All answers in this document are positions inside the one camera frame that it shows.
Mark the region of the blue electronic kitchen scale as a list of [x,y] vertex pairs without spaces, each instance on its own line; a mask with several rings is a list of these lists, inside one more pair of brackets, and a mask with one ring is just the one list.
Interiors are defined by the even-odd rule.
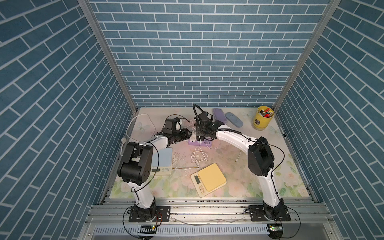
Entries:
[[156,150],[153,151],[153,159],[151,166],[151,176],[156,173],[156,176],[165,176],[172,174],[172,159],[173,149],[165,148],[159,150],[159,155]]

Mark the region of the yellow electronic kitchen scale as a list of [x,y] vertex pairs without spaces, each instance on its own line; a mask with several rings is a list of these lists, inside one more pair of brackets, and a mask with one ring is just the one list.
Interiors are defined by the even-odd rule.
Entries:
[[216,163],[192,174],[191,180],[200,198],[227,184],[224,174]]

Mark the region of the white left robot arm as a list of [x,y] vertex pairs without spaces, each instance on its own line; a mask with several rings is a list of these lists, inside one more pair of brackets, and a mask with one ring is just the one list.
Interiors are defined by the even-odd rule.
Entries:
[[147,187],[146,181],[152,171],[153,154],[160,159],[160,150],[188,140],[192,132],[183,128],[183,122],[190,122],[185,117],[167,118],[160,132],[148,141],[128,142],[122,152],[117,174],[128,184],[135,196],[139,210],[149,210],[155,205],[155,197]]

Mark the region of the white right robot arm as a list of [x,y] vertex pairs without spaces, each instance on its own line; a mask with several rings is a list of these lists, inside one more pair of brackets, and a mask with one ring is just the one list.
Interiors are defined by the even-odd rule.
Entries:
[[199,137],[227,142],[247,155],[248,168],[258,177],[261,185],[265,216],[271,221],[278,220],[286,209],[275,185],[275,157],[267,139],[252,138],[229,128],[221,121],[213,121],[208,112],[195,113],[195,121]]

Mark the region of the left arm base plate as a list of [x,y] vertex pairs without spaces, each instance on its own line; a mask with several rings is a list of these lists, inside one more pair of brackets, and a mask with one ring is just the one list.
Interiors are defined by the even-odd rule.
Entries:
[[156,217],[159,217],[159,222],[169,222],[170,206],[151,206],[149,209],[142,209],[134,206],[130,209],[130,223],[156,222]]

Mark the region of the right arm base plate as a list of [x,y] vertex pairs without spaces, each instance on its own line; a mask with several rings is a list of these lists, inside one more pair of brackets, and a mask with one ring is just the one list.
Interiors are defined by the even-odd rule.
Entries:
[[291,216],[286,206],[271,208],[263,205],[250,205],[245,212],[252,222],[289,222]]

